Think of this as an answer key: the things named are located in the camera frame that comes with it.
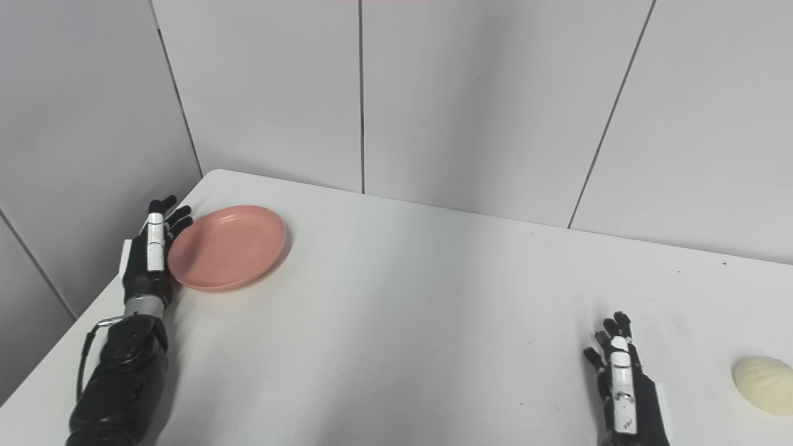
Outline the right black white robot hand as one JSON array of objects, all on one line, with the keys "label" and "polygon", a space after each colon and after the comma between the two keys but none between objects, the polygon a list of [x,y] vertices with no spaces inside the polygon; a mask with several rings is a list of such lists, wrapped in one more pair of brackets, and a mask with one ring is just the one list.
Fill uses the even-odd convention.
[{"label": "right black white robot hand", "polygon": [[603,409],[600,445],[669,445],[657,384],[646,375],[633,341],[631,319],[622,311],[603,320],[598,348],[584,358],[597,378]]}]

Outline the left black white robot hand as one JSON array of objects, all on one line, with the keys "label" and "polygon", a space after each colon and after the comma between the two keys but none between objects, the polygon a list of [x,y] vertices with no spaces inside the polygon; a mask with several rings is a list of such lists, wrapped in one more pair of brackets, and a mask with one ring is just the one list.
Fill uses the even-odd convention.
[{"label": "left black white robot hand", "polygon": [[125,240],[121,261],[124,303],[155,297],[167,308],[173,300],[173,286],[167,255],[176,238],[193,225],[191,206],[177,206],[176,195],[150,201],[141,231]]}]

